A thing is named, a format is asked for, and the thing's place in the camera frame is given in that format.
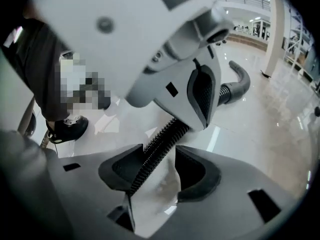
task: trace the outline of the black corrugated hose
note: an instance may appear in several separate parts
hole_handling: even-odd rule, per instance
[[[229,66],[238,74],[240,80],[239,82],[228,82],[221,85],[218,106],[239,100],[250,87],[248,73],[233,60],[229,62]],[[172,147],[189,129],[188,125],[177,118],[173,118],[144,148],[143,152],[146,160],[133,180],[129,191],[130,197],[142,186]]]

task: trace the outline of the gray hose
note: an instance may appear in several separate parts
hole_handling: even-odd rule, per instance
[[[239,82],[226,82],[221,84],[218,106],[241,99],[250,87],[250,77],[243,67],[233,60],[229,61],[229,66],[237,73],[240,80]]]

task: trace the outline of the black rectangular opening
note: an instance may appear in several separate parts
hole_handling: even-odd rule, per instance
[[[172,97],[175,97],[178,94],[178,91],[175,88],[175,86],[172,84],[172,82],[170,82],[165,88],[169,91]]]
[[[213,59],[215,56],[214,56],[214,52],[212,51],[210,45],[208,45],[208,51],[209,51],[209,53],[210,53],[211,59]]]
[[[112,212],[110,212],[107,217],[118,225],[124,227],[125,229],[134,232],[134,225],[131,222],[131,218],[127,209],[122,206],[116,207]]]
[[[68,171],[77,169],[77,168],[79,168],[79,167],[81,167],[81,165],[78,164],[78,163],[70,163],[70,164],[64,165],[64,166],[63,166],[63,169],[64,169],[66,172],[68,172]]]
[[[248,192],[248,195],[264,223],[271,221],[278,213],[281,212],[280,208],[263,189],[252,190]]]

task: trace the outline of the railing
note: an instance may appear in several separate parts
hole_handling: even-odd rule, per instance
[[[266,0],[219,0],[219,1],[246,4],[248,6],[259,7],[261,9],[264,9],[270,12],[270,2]]]

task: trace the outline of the white floor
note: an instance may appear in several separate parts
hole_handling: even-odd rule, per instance
[[[230,41],[214,48],[222,83],[237,81],[228,65],[234,60],[247,70],[251,87],[242,100],[220,106],[206,130],[189,132],[180,143],[252,164],[294,197],[301,197],[317,159],[318,147],[312,143],[320,123],[312,112],[319,98],[281,60],[272,78],[266,79],[260,73],[264,52]],[[146,144],[172,118],[154,103],[134,108],[123,99],[111,99],[105,112],[92,110],[89,104],[75,111],[89,119],[89,126],[77,141],[56,145],[60,158]],[[51,143],[48,147],[56,150]],[[174,210],[180,187],[174,157],[172,150],[132,197],[138,235],[152,234]]]

